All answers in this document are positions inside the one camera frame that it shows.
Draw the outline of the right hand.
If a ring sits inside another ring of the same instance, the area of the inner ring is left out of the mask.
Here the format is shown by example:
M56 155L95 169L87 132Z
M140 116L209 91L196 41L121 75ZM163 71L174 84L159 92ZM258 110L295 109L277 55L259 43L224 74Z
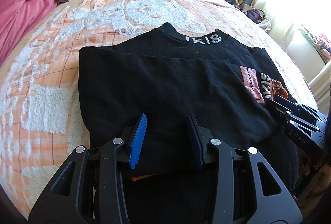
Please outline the right hand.
M296 203L324 194L330 185L330 164L327 160L313 162L302 155L299 165L299 180L292 192Z

